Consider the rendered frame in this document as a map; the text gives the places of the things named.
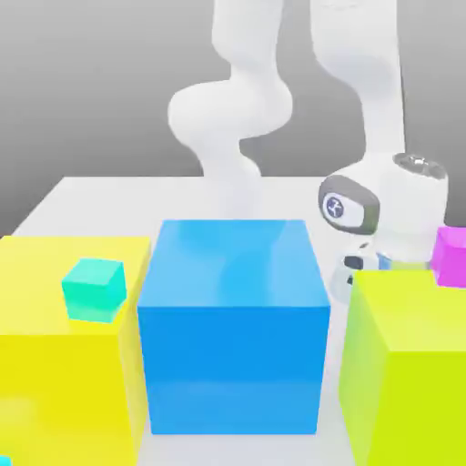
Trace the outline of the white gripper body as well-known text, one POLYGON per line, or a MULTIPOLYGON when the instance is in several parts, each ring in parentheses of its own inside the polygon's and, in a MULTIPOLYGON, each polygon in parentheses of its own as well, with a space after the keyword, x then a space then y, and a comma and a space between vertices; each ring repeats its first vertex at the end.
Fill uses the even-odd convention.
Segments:
POLYGON ((329 284, 331 296, 338 302, 348 305, 353 286, 352 268, 347 268, 345 265, 339 265, 335 268, 329 284))

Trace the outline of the small magenta cube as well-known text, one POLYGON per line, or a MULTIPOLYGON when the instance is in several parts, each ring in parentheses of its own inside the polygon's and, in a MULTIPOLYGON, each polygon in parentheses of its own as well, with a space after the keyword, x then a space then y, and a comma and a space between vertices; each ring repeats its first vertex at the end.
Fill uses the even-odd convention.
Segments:
POLYGON ((466 228, 438 228, 431 269, 439 286, 466 289, 466 228))

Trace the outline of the small turquoise cube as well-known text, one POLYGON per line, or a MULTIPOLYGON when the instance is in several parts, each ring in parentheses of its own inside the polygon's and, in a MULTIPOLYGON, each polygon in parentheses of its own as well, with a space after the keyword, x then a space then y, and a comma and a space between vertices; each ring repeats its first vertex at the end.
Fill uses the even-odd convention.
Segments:
POLYGON ((127 298, 124 263, 119 260, 81 258, 61 284, 72 320, 112 323, 127 298))

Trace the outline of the large lime box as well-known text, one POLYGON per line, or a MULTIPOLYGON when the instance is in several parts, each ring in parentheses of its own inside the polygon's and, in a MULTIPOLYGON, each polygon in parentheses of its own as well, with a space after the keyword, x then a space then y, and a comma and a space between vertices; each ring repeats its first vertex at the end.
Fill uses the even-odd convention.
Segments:
POLYGON ((356 466, 466 466, 466 289, 357 272, 339 402, 356 466))

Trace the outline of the large blue box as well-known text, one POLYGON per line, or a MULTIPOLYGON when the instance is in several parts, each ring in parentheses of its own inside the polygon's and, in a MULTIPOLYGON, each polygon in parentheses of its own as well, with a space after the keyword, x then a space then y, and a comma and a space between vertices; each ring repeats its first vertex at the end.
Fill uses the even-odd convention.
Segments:
POLYGON ((137 303, 155 434, 314 434, 330 304, 297 219, 167 220, 137 303))

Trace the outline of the large yellow box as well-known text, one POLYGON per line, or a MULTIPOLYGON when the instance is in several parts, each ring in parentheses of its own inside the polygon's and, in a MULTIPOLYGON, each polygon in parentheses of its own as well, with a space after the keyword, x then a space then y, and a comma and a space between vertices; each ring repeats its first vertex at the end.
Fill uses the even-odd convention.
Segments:
POLYGON ((137 466, 149 256, 146 237, 0 238, 0 456, 13 466, 137 466), (127 299, 110 323, 67 316, 61 282, 81 258, 124 265, 127 299))

